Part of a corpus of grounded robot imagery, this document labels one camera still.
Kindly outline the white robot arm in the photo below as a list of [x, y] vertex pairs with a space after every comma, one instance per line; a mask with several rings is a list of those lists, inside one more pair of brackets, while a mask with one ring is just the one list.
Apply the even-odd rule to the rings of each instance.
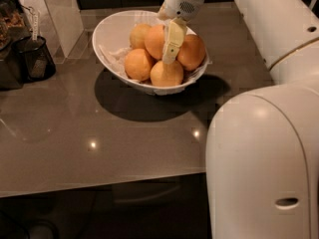
[[273, 81], [214, 115], [212, 239], [319, 239], [319, 19], [301, 0], [234, 0]]

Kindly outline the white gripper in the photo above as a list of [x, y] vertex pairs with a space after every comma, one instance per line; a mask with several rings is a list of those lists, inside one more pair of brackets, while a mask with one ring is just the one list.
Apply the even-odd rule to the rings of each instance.
[[172, 19], [164, 26], [162, 61], [165, 64], [171, 64], [176, 59], [187, 31], [185, 21], [194, 18], [203, 3], [204, 0], [163, 0], [158, 18]]

